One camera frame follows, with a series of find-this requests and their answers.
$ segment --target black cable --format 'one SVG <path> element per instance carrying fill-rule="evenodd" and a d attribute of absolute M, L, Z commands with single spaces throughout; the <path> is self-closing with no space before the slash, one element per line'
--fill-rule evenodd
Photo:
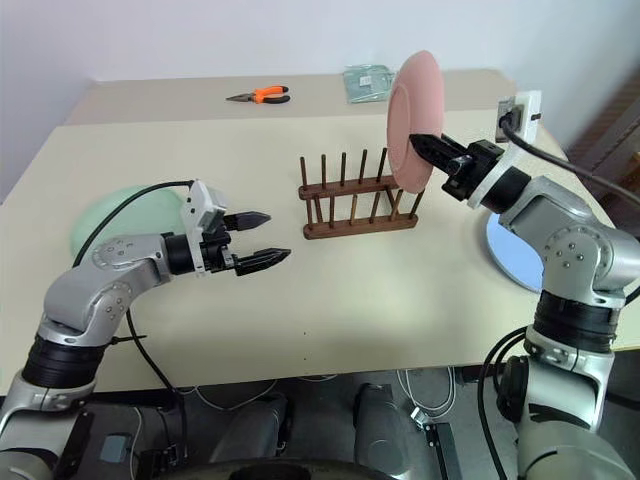
<path fill-rule="evenodd" d="M 173 398 L 178 407 L 178 411 L 180 412 L 180 426 L 181 426 L 181 441 L 182 441 L 182 458 L 186 459 L 189 454 L 187 450 L 187 411 L 184 407 L 184 397 L 180 395 L 180 392 L 171 384 L 167 376 L 160 370 L 160 367 L 156 365 L 151 356 L 147 353 L 147 350 L 140 342 L 140 337 L 138 336 L 138 332 L 136 332 L 136 328 L 133 325 L 133 318 L 131 316 L 131 310 L 127 310 L 127 325 L 129 327 L 129 332 L 131 332 L 131 337 L 133 338 L 133 343 L 138 347 L 138 351 L 140 355 L 146 360 L 151 369 L 154 371 L 156 376 L 160 379 L 165 388 L 173 395 Z"/>
<path fill-rule="evenodd" d="M 629 305 L 638 297 L 640 297 L 640 286 L 638 286 L 633 292 L 627 295 L 627 300 L 625 302 L 625 305 Z"/>
<path fill-rule="evenodd" d="M 167 448 L 171 447 L 173 443 L 171 442 L 171 435 L 169 434 L 169 426 L 167 425 L 167 419 L 164 418 L 164 415 L 162 414 L 159 408 L 156 408 L 155 411 L 160 417 L 160 420 L 162 421 L 162 428 L 164 430 L 164 438 L 167 441 Z"/>
<path fill-rule="evenodd" d="M 526 152 L 529 152 L 531 155 L 534 155 L 546 162 L 552 163 L 556 167 L 560 167 L 564 170 L 568 170 L 572 173 L 575 173 L 579 177 L 582 177 L 586 180 L 590 180 L 593 183 L 597 183 L 601 187 L 606 188 L 607 190 L 617 194 L 620 198 L 626 200 L 627 202 L 634 204 L 636 207 L 640 207 L 640 197 L 633 194 L 626 188 L 623 188 L 620 185 L 610 182 L 606 178 L 600 177 L 598 175 L 594 175 L 589 170 L 586 170 L 582 167 L 579 167 L 569 162 L 565 162 L 560 157 L 551 155 L 550 153 L 545 152 L 544 150 L 540 150 L 539 148 L 534 147 L 530 143 L 525 142 L 522 138 L 520 138 L 515 133 L 515 131 L 511 126 L 511 113 L 507 113 L 504 117 L 502 117 L 498 122 L 498 124 L 500 125 L 500 128 L 502 128 L 502 131 L 504 132 L 505 136 L 509 140 L 511 140 L 512 143 L 514 143 L 521 149 L 525 150 Z"/>
<path fill-rule="evenodd" d="M 109 215 L 107 215 L 98 224 L 98 226 L 91 232 L 91 234 L 87 237 L 87 239 L 82 244 L 82 247 L 80 247 L 80 250 L 78 251 L 78 254 L 76 255 L 76 258 L 73 261 L 73 266 L 72 267 L 77 267 L 78 265 L 80 265 L 80 262 L 82 261 L 82 259 L 84 258 L 85 254 L 87 253 L 87 250 L 89 250 L 89 247 L 91 246 L 91 244 L 95 241 L 95 239 L 98 237 L 98 235 L 100 235 L 100 232 L 102 232 L 102 230 L 104 230 L 104 228 L 109 224 L 109 222 L 111 222 L 111 220 L 113 220 L 116 217 L 116 215 L 118 215 L 122 210 L 124 210 L 128 205 L 133 203 L 135 200 L 137 200 L 138 198 L 142 197 L 143 195 L 146 195 L 147 193 L 153 192 L 155 190 L 160 190 L 162 188 L 167 188 L 167 187 L 187 187 L 187 188 L 191 188 L 191 185 L 193 185 L 193 180 L 179 180 L 179 181 L 174 181 L 174 182 L 156 183 L 155 185 L 151 185 L 149 187 L 143 188 L 142 190 L 139 190 L 138 192 L 136 192 L 133 195 L 131 195 L 128 198 L 126 198 L 111 213 L 109 213 Z M 176 388 L 171 384 L 171 382 L 166 377 L 166 375 L 162 372 L 160 367 L 158 367 L 158 365 L 156 365 L 156 363 L 153 361 L 151 356 L 147 353 L 147 351 L 145 350 L 144 346 L 140 342 L 140 338 L 138 337 L 138 334 L 136 333 L 135 326 L 133 325 L 133 317 L 131 316 L 131 311 L 130 310 L 127 310 L 126 316 L 127 316 L 127 324 L 129 326 L 129 331 L 131 332 L 131 336 L 133 337 L 133 342 L 135 343 L 136 347 L 138 348 L 138 351 L 140 352 L 142 357 L 146 360 L 146 362 L 149 364 L 151 369 L 158 376 L 158 378 L 160 379 L 162 384 L 166 387 L 166 389 L 169 391 L 169 393 L 171 393 L 171 395 L 175 399 L 176 405 L 177 405 L 178 410 L 180 412 L 180 423 L 181 423 L 181 430 L 182 430 L 181 431 L 181 441 L 182 441 L 182 453 L 183 453 L 182 459 L 184 461 L 184 460 L 187 459 L 187 456 L 188 456 L 188 451 L 187 451 L 187 434 L 188 434 L 188 431 L 187 431 L 187 412 L 186 412 L 186 409 L 185 409 L 185 406 L 184 406 L 184 398 L 182 397 L 182 395 L 180 395 L 180 392 L 178 392 L 178 390 L 176 390 Z"/>
<path fill-rule="evenodd" d="M 482 433 L 484 433 L 484 438 L 487 441 L 487 447 L 489 448 L 491 459 L 493 460 L 493 464 L 496 467 L 496 471 L 498 472 L 498 477 L 500 478 L 500 480 L 506 480 L 507 476 L 504 473 L 504 468 L 502 467 L 502 463 L 500 462 L 500 456 L 498 455 L 496 445 L 493 442 L 493 437 L 491 436 L 491 431 L 489 430 L 489 422 L 487 422 L 487 412 L 485 412 L 484 408 L 484 381 L 487 377 L 487 371 L 489 370 L 491 360 L 493 360 L 493 357 L 498 352 L 498 350 L 500 350 L 502 346 L 512 338 L 525 333 L 526 330 L 527 327 L 521 327 L 502 337 L 498 341 L 498 343 L 493 346 L 493 348 L 487 355 L 487 358 L 485 358 L 484 363 L 482 364 L 482 368 L 480 369 L 480 374 L 478 375 L 478 416 L 480 417 Z"/>
<path fill-rule="evenodd" d="M 154 190 L 160 190 L 161 188 L 167 188 L 167 187 L 191 188 L 191 185 L 193 185 L 193 180 L 180 180 L 176 182 L 156 183 L 155 185 L 151 185 L 150 187 L 143 188 L 142 190 L 134 193 L 133 195 L 125 199 L 109 215 L 104 217 L 104 219 L 98 224 L 98 226 L 93 230 L 93 232 L 91 232 L 91 235 L 87 237 L 87 239 L 82 244 L 82 247 L 80 247 L 80 250 L 76 255 L 76 259 L 73 261 L 73 267 L 77 267 L 78 265 L 80 265 L 80 262 L 82 261 L 84 255 L 87 253 L 87 250 L 89 250 L 89 247 L 91 246 L 93 241 L 96 239 L 96 237 L 100 235 L 100 232 L 104 230 L 104 227 L 106 227 L 109 224 L 109 222 L 114 219 L 116 215 L 118 215 L 122 210 L 124 210 L 127 205 L 133 203 L 135 200 L 142 197 L 143 195 L 146 195 L 149 192 L 153 192 Z"/>
<path fill-rule="evenodd" d="M 504 360 L 504 357 L 509 352 L 509 350 L 511 350 L 515 345 L 524 340 L 524 337 L 524 334 L 515 337 L 513 340 L 507 343 L 502 350 L 500 350 L 500 353 L 496 357 L 493 368 L 493 388 L 495 389 L 496 393 L 498 393 L 498 391 L 500 390 L 500 384 L 498 383 L 498 368 L 500 367 L 500 364 L 502 364 L 502 360 Z"/>

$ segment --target blue plate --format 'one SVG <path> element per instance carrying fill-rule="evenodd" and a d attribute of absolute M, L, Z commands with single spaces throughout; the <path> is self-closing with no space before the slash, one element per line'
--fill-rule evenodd
<path fill-rule="evenodd" d="M 491 256 L 511 280 L 533 292 L 542 291 L 542 260 L 524 240 L 500 225 L 495 213 L 487 222 L 487 243 Z"/>

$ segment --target pliers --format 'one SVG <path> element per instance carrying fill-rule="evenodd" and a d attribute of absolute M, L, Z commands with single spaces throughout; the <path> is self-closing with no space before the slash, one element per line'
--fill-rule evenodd
<path fill-rule="evenodd" d="M 232 102 L 287 103 L 291 100 L 289 95 L 281 95 L 279 97 L 268 97 L 267 95 L 286 93 L 288 91 L 288 87 L 274 85 L 272 87 L 259 88 L 254 90 L 253 93 L 241 93 L 240 95 L 234 95 L 233 97 L 228 97 L 227 100 L 231 100 Z"/>

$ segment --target table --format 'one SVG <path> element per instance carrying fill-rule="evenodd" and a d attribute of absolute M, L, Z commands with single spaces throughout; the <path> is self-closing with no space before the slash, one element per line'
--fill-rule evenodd
<path fill-rule="evenodd" d="M 491 139 L 495 116 L 495 109 L 451 111 L 445 132 L 463 144 Z M 234 233 L 232 251 L 293 253 L 246 277 L 185 275 L 134 303 L 138 332 L 149 335 L 146 347 L 177 386 L 481 362 L 499 337 L 532 322 L 537 296 L 497 270 L 482 240 L 487 212 L 442 192 L 443 174 L 434 173 L 413 230 L 302 236 L 299 156 L 308 158 L 313 182 L 321 153 L 337 178 L 346 151 L 353 177 L 366 147 L 367 174 L 375 175 L 385 123 L 373 114 L 57 128 L 0 208 L 0 394 L 24 364 L 47 288 L 71 264 L 69 232 L 83 210 L 123 186 L 196 177 L 226 193 L 230 213 L 273 217 Z M 562 153 L 544 129 L 536 144 Z M 609 224 L 572 174 L 531 157 L 519 166 L 550 172 Z M 401 211 L 412 201 L 405 197 Z M 348 215 L 349 199 L 340 200 L 336 218 Z M 359 215 L 370 201 L 359 202 Z M 640 302 L 622 312 L 617 348 L 640 345 L 639 315 Z M 158 387 L 132 344 L 107 349 L 98 391 Z"/>
<path fill-rule="evenodd" d="M 442 72 L 448 111 L 495 108 L 515 94 L 515 84 L 489 69 Z M 268 85 L 289 87 L 291 101 L 255 108 L 226 97 Z M 386 102 L 347 103 L 342 75 L 123 80 L 97 83 L 76 105 L 67 125 L 218 120 L 240 118 L 337 117 L 385 114 Z"/>

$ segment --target beige tabletop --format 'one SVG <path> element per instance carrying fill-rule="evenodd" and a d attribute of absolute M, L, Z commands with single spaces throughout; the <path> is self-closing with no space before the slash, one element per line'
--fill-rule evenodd
<path fill-rule="evenodd" d="M 445 131 L 462 143 L 491 138 L 495 114 L 449 112 Z M 537 296 L 497 270 L 482 239 L 486 211 L 443 193 L 442 174 L 434 174 L 413 230 L 302 236 L 298 157 L 308 157 L 313 181 L 321 153 L 335 177 L 339 152 L 347 151 L 355 175 L 361 149 L 380 151 L 384 132 L 384 115 L 56 129 L 0 209 L 0 393 L 24 363 L 48 286 L 69 268 L 69 234 L 84 209 L 123 186 L 196 177 L 227 194 L 230 212 L 272 215 L 234 234 L 234 252 L 293 253 L 247 277 L 185 275 L 134 303 L 145 345 L 177 385 L 480 362 L 500 336 L 532 321 Z M 544 130 L 537 144 L 561 153 Z M 521 167 L 549 172 L 606 219 L 572 175 L 531 158 Z M 362 208 L 370 206 L 362 201 Z M 338 202 L 338 217 L 347 210 Z M 640 345 L 632 321 L 639 314 L 640 304 L 623 311 L 617 347 Z M 130 344 L 107 350 L 98 378 L 98 390 L 160 386 Z"/>

